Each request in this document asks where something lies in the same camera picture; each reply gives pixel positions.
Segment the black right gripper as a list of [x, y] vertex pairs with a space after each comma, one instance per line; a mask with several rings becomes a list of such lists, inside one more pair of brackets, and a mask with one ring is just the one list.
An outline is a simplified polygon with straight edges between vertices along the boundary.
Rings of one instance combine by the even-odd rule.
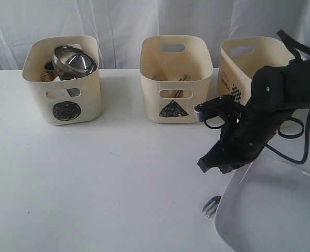
[[245, 106], [239, 122], [197, 162], [203, 173], [217, 167], [230, 173], [254, 161], [278, 127], [278, 113]]

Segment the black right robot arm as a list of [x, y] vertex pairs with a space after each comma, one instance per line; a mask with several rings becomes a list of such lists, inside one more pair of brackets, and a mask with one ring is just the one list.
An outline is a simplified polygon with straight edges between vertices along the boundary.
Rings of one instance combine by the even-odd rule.
[[287, 158], [268, 142], [279, 133], [285, 121], [294, 121], [297, 109], [308, 109], [303, 125], [304, 153], [296, 164], [306, 162], [310, 128], [310, 59], [292, 62], [284, 67], [265, 66], [252, 78], [251, 97], [245, 105], [233, 95], [223, 95], [194, 107], [198, 122], [220, 117], [220, 139], [201, 157], [198, 166], [203, 172], [217, 167], [223, 174], [253, 162], [264, 148]]

